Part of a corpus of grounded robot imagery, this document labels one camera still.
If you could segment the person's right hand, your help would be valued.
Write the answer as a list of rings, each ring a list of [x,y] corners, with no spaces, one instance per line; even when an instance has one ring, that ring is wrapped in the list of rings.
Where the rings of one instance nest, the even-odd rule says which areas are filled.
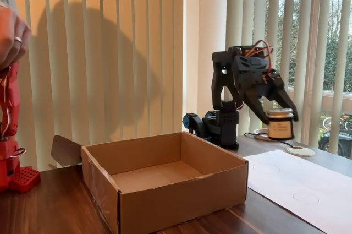
[[[10,8],[1,7],[1,71],[26,54],[30,38],[27,23]]]

